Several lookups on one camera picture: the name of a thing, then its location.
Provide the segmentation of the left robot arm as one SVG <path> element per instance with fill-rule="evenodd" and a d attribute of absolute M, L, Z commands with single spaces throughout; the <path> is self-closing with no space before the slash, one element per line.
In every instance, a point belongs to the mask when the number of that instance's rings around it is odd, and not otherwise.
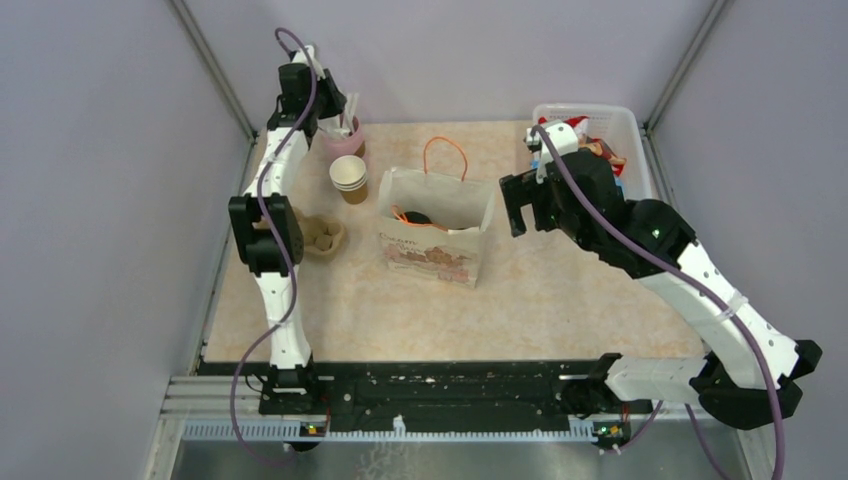
<path fill-rule="evenodd" d="M 319 404 L 321 393 L 297 303 L 297 268 L 304 234 L 289 199 L 302 161 L 320 126 L 343 113 L 346 97 L 321 66 L 312 45 L 289 54 L 278 69 L 281 92 L 266 123 L 266 146 L 245 191 L 228 213 L 241 262 L 259 289 L 271 345 L 263 392 L 282 395 L 297 413 Z"/>

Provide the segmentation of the brown pulp cup carrier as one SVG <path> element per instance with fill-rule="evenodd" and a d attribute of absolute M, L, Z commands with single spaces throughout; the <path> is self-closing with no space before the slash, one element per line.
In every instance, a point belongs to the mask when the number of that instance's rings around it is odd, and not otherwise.
<path fill-rule="evenodd" d="M 347 241 L 347 229 L 341 221 L 329 215 L 306 215 L 295 208 L 294 213 L 302 232 L 304 252 L 319 261 L 333 260 Z"/>

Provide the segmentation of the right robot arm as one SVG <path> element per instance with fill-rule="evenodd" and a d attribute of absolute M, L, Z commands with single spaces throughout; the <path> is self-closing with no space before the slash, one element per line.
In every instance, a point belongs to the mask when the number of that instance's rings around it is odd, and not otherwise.
<path fill-rule="evenodd" d="M 587 150 L 501 178 L 513 236 L 561 230 L 581 249 L 624 271 L 670 305 L 707 345 L 696 357 L 639 358 L 607 353 L 588 376 L 565 388 L 576 415 L 612 412 L 626 401 L 701 406 L 725 425 L 752 430 L 789 418 L 803 396 L 798 380 L 822 356 L 811 340 L 778 332 L 714 266 L 693 228 L 657 199 L 629 200 L 609 165 Z"/>

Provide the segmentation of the cream paper takeout bag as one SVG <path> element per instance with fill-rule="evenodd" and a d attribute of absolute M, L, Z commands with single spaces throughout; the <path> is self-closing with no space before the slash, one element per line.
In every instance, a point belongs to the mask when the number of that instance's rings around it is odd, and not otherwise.
<path fill-rule="evenodd" d="M 462 159 L 458 176 L 429 167 L 430 146 L 442 141 Z M 468 157 L 462 147 L 444 136 L 430 138 L 422 150 L 419 169 L 394 166 L 381 178 L 377 213 L 383 258 L 397 273 L 474 288 L 483 261 L 486 232 L 495 206 L 493 182 L 469 180 Z M 416 211 L 432 225 L 406 223 L 400 215 Z"/>

